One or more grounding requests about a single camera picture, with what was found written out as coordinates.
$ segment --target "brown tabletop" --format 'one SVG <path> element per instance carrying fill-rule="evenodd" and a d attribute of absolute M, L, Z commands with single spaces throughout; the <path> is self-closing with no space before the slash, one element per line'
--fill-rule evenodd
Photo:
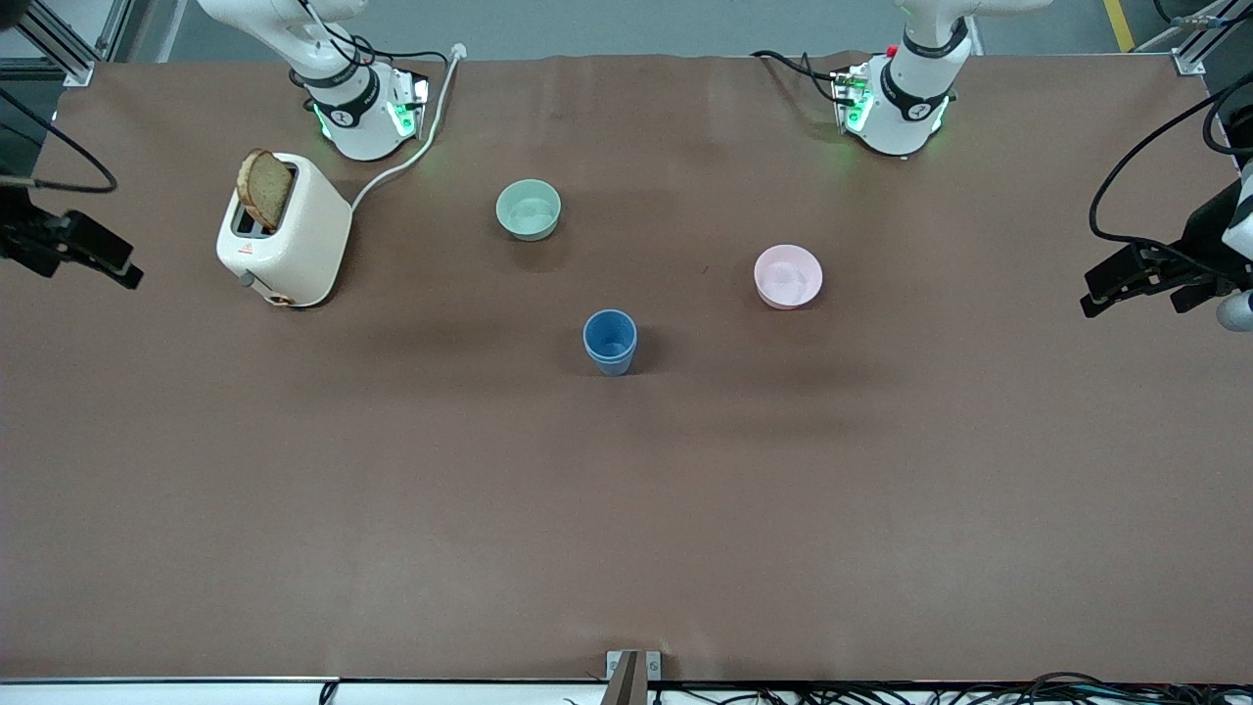
<path fill-rule="evenodd" d="M 1204 95 L 1169 59 L 974 59 L 908 160 L 756 60 L 469 63 L 311 311 L 213 248 L 252 147 L 350 197 L 385 165 L 286 73 L 103 65 L 61 99 L 122 188 L 38 202 L 148 274 L 0 267 L 4 675 L 583 677 L 653 647 L 685 679 L 1253 680 L 1249 338 L 1079 308 L 1115 249 L 1093 190 Z M 91 178 L 55 143 L 39 170 Z M 1193 120 L 1106 222 L 1173 238 L 1234 174 Z M 565 203 L 541 243 L 495 222 L 524 177 Z M 804 309 L 753 291 L 777 242 L 826 267 Z M 579 339 L 606 306 L 640 326 L 623 379 Z"/>

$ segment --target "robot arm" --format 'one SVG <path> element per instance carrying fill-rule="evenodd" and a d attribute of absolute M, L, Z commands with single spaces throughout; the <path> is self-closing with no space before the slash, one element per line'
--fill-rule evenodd
<path fill-rule="evenodd" d="M 900 51 L 834 76 L 836 118 L 883 154 L 917 152 L 949 106 L 952 81 L 970 56 L 966 16 L 1016 15 L 1053 0 L 893 0 L 908 15 Z"/>
<path fill-rule="evenodd" d="M 322 133 L 351 159 L 386 157 L 416 135 L 427 80 L 361 56 L 335 23 L 366 0 L 199 0 L 213 19 L 256 36 L 287 60 L 313 96 Z"/>

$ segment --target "toast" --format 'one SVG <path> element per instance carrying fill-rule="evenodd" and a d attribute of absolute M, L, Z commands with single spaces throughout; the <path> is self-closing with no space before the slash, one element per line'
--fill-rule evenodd
<path fill-rule="evenodd" d="M 268 149 L 253 149 L 239 164 L 236 190 L 253 219 L 262 227 L 278 229 L 287 194 L 292 190 L 292 173 Z"/>

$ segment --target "stacked blue cup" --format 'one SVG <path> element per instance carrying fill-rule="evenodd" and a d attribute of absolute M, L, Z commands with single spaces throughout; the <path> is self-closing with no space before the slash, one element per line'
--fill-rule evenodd
<path fill-rule="evenodd" d="M 638 339 L 635 321 L 615 308 L 596 311 L 583 324 L 583 346 L 591 362 L 608 377 L 626 374 Z"/>

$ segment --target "white cable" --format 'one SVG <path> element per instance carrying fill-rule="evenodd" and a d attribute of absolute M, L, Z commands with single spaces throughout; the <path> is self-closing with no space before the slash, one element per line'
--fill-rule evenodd
<path fill-rule="evenodd" d="M 362 187 L 361 193 L 357 193 L 357 197 L 352 199 L 351 209 L 353 212 L 357 210 L 357 205 L 361 204 L 361 199 L 366 197 L 366 193 L 370 193 L 371 188 L 398 174 L 400 172 L 412 167 L 413 164 L 417 163 L 419 159 L 422 158 L 422 154 L 426 154 L 426 150 L 431 148 L 431 143 L 435 142 L 435 131 L 440 128 L 440 119 L 444 116 L 444 101 L 449 95 L 449 86 L 452 85 L 452 74 L 454 71 L 457 70 L 457 64 L 461 63 L 461 59 L 464 59 L 465 55 L 466 55 L 466 48 L 464 44 L 455 44 L 452 46 L 452 61 L 449 64 L 449 70 L 444 76 L 444 85 L 440 88 L 440 98 L 439 101 L 435 104 L 435 119 L 431 120 L 431 131 L 426 134 L 426 142 L 417 152 L 413 153 L 412 157 L 406 159 L 403 164 L 392 167 L 382 172 L 381 174 L 376 175 L 375 178 L 370 179 L 370 183 Z"/>

